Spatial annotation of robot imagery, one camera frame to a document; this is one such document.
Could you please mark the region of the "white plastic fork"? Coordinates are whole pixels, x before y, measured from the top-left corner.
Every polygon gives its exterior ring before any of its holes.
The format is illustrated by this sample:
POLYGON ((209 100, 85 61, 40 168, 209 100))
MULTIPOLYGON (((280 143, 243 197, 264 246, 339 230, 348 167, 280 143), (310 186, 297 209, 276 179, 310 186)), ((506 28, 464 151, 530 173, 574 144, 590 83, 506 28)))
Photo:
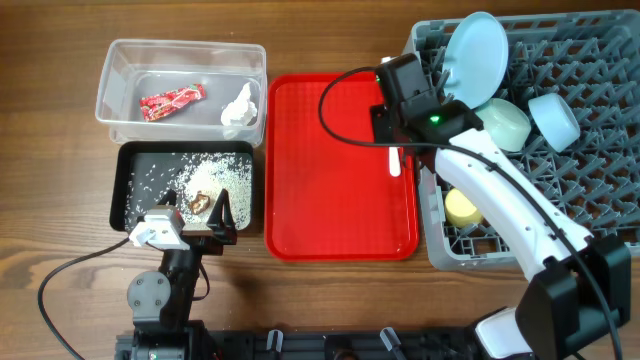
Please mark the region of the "white plastic fork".
POLYGON ((389 173, 392 177, 399 177, 402 172, 402 166, 400 162, 399 149, 397 147, 388 148, 388 165, 389 173))

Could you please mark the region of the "white napkin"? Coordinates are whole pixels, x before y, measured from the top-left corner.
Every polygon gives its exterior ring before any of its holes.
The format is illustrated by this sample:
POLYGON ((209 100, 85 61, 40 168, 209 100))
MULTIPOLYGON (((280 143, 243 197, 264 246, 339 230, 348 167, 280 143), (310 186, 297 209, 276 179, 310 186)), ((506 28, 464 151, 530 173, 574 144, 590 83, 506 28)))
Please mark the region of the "white napkin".
POLYGON ((243 85, 240 93, 221 113, 221 124, 224 126, 246 126, 257 116, 258 110, 251 100, 250 83, 243 85))

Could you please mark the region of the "clear plastic bin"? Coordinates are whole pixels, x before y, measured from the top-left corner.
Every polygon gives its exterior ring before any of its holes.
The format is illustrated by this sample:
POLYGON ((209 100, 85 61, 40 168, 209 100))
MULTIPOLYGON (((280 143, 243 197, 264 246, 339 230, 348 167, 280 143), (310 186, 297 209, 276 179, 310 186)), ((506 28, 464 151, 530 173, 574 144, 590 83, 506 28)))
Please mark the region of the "clear plastic bin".
POLYGON ((266 123, 267 54, 257 44, 119 39, 95 117, 113 141, 244 141, 266 123))

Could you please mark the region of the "yellow cup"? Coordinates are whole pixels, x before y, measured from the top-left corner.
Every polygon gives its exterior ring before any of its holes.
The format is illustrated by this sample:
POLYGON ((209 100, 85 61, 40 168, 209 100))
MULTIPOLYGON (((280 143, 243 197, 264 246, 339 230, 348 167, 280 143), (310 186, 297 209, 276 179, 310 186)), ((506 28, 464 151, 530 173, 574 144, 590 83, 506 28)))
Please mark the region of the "yellow cup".
POLYGON ((446 194, 444 206, 446 218, 453 226, 464 228, 484 220, 478 208, 457 188, 446 194))

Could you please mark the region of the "red ketchup sachet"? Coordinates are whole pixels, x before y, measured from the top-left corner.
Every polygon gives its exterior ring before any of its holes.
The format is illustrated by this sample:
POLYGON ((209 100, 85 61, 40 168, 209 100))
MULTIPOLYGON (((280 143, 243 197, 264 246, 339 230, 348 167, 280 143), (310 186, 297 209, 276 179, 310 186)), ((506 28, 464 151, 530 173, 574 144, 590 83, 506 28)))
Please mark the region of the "red ketchup sachet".
POLYGON ((139 106, 145 122, 154 122, 168 117, 183 107, 206 98, 201 84, 171 90, 157 95, 142 97, 139 106))

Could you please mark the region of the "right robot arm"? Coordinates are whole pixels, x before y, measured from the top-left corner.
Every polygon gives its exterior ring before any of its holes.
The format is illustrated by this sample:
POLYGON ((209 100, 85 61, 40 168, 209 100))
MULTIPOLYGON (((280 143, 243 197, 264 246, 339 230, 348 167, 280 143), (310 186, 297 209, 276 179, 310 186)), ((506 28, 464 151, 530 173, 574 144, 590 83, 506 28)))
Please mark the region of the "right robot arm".
POLYGON ((564 359, 610 336, 631 317, 631 255, 615 236, 594 239, 557 209, 493 142, 483 121, 459 100, 440 103, 420 60, 405 54, 375 67, 393 143, 421 154, 435 149, 435 171, 459 189, 515 256, 528 287, 520 303, 477 323, 493 359, 532 353, 564 359))

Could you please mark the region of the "black waste tray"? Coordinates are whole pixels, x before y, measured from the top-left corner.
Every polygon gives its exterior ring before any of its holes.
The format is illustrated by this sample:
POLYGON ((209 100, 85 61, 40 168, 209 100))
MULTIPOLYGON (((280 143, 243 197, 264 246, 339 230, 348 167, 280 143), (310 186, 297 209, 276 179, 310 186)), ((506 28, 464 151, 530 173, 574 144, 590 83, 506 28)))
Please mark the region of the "black waste tray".
POLYGON ((173 190, 187 230, 205 230, 212 208, 196 214, 199 195, 214 204, 223 190, 237 230, 246 229, 253 212, 253 147, 243 141, 140 141, 119 150, 109 223, 131 232, 137 219, 173 190))

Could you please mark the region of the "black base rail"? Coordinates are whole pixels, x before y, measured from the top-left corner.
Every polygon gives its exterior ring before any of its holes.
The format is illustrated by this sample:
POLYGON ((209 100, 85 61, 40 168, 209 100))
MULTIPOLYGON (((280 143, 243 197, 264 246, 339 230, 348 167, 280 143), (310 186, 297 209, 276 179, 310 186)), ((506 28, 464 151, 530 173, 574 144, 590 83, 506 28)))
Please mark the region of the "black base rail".
MULTIPOLYGON (((283 336, 276 350, 266 334, 242 331, 211 332, 215 358, 221 360, 327 360, 344 346, 359 359, 392 360, 396 356, 384 345, 378 332, 291 333, 283 336)), ((486 356, 463 328, 399 332, 399 350, 408 360, 481 360, 486 356)))

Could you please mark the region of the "small light blue bowl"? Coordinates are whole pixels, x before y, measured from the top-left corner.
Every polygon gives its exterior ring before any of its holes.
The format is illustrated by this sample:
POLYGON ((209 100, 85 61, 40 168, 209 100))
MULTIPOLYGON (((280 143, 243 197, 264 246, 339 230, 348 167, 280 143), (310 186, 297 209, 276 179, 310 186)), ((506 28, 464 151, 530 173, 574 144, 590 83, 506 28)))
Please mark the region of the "small light blue bowl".
POLYGON ((530 99, 528 107, 540 133, 556 152, 564 151, 580 137, 572 109, 557 93, 530 99))

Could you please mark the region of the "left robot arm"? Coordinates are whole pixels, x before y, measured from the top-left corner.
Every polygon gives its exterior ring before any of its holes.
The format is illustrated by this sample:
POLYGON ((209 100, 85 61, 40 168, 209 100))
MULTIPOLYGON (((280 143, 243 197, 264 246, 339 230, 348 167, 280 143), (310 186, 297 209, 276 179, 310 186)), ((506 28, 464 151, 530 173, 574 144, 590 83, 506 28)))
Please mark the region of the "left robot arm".
POLYGON ((205 275, 202 257, 220 256, 223 247, 237 242, 229 194, 222 190, 206 221, 206 231, 185 231, 176 207, 177 194, 168 191, 160 202, 138 219, 129 240, 162 252, 156 271, 143 272, 127 290, 134 333, 120 339, 116 359, 218 359, 221 351, 200 320, 189 319, 199 277, 205 275))

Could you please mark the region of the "mint green bowl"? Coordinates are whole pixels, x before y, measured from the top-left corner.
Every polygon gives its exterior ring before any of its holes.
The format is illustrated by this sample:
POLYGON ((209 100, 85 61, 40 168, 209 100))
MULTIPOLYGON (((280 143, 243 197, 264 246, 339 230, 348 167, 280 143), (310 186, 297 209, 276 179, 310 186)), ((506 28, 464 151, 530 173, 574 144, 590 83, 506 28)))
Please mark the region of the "mint green bowl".
POLYGON ((519 152, 531 132, 527 115, 516 105, 500 98, 491 98, 474 110, 483 121, 484 129, 502 150, 519 152))

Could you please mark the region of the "light blue plate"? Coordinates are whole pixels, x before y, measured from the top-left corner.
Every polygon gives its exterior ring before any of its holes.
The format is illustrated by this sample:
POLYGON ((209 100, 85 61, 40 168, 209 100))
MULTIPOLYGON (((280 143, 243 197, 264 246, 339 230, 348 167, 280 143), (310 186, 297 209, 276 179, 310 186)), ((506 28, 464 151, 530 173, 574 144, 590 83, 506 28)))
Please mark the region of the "light blue plate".
POLYGON ((508 47, 503 26, 491 14, 476 12, 464 18, 445 51, 444 93, 471 109, 483 105, 503 81, 508 47))

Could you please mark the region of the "white rice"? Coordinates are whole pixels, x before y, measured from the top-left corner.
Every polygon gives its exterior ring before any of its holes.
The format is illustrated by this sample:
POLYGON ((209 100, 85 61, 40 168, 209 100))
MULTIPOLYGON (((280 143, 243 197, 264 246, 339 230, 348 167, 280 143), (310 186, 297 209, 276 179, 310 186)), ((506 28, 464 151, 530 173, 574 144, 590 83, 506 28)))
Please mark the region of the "white rice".
POLYGON ((131 231, 137 219, 173 189, 187 230, 205 230, 206 221, 222 189, 229 193, 235 226, 249 226, 252 213, 252 157, 247 153, 139 153, 127 182, 124 228, 131 231), (201 192, 211 199, 210 207, 199 215, 189 203, 201 192))

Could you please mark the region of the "brown food scrap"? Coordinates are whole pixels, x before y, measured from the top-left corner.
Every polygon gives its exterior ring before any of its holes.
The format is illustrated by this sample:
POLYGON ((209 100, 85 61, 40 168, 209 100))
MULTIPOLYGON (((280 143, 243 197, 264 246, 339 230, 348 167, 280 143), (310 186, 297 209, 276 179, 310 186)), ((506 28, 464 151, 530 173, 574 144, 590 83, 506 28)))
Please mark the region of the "brown food scrap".
POLYGON ((189 203, 189 209, 192 214, 199 215, 206 211, 211 204, 211 199, 208 195, 198 192, 194 199, 189 203))

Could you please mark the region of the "grey dishwasher rack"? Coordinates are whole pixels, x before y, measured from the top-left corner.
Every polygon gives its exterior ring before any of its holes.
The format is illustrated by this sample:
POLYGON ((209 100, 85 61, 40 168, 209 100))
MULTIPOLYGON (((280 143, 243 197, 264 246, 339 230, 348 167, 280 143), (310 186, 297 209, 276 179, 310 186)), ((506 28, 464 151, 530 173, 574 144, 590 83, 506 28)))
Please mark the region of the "grey dishwasher rack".
MULTIPOLYGON (((494 97, 528 110, 556 93, 581 134, 556 152, 533 125, 510 161, 557 208, 596 237, 617 235, 639 256, 639 10, 610 10, 497 20, 509 43, 506 75, 494 97)), ((428 80, 442 83, 445 48, 462 19, 415 23, 403 54, 414 52, 428 80)), ((439 270, 517 265, 488 223, 465 228, 445 219, 450 189, 423 167, 419 199, 428 259, 439 270)))

